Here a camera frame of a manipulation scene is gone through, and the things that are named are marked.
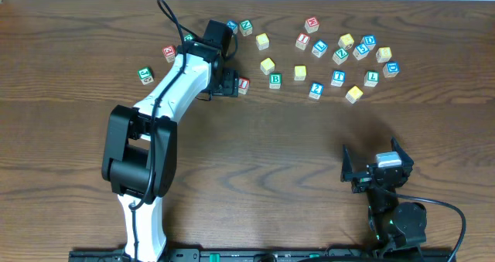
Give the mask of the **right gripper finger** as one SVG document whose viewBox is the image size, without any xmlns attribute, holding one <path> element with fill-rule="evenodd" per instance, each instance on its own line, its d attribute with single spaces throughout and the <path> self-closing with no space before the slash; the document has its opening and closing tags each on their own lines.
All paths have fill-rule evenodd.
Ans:
<svg viewBox="0 0 495 262">
<path fill-rule="evenodd" d="M 398 156 L 402 161 L 402 168 L 404 173 L 411 173 L 413 169 L 414 161 L 399 145 L 397 139 L 394 137 L 391 138 L 391 148 L 392 151 L 396 151 L 398 153 Z"/>
<path fill-rule="evenodd" d="M 351 182 L 353 179 L 353 168 L 350 160 L 350 155 L 346 145 L 343 145 L 343 163 L 340 174 L 341 182 Z"/>
</svg>

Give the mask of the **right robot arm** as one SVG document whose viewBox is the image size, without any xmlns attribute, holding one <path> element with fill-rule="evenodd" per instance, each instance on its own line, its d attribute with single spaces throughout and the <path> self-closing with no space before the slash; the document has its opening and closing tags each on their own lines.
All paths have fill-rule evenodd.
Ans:
<svg viewBox="0 0 495 262">
<path fill-rule="evenodd" d="M 419 247 L 426 241 L 426 209 L 421 203 L 400 202 L 396 189 L 402 187 L 413 169 L 413 160 L 395 138 L 389 152 L 375 155 L 375 162 L 354 172 L 350 155 L 343 147 L 341 182 L 350 182 L 353 193 L 365 193 L 369 202 L 368 223 L 375 232 L 376 257 Z"/>
</svg>

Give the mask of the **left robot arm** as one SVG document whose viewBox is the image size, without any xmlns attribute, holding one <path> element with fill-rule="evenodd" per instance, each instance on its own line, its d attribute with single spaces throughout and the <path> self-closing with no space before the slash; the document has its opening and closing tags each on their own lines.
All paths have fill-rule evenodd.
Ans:
<svg viewBox="0 0 495 262">
<path fill-rule="evenodd" d="M 124 261 L 157 261 L 166 248 L 162 199 L 176 173 L 178 123 L 199 94 L 236 97 L 239 73 L 226 68 L 232 28 L 211 20 L 201 37 L 184 39 L 170 71 L 134 107 L 116 106 L 108 120 L 101 174 L 125 213 Z"/>
</svg>

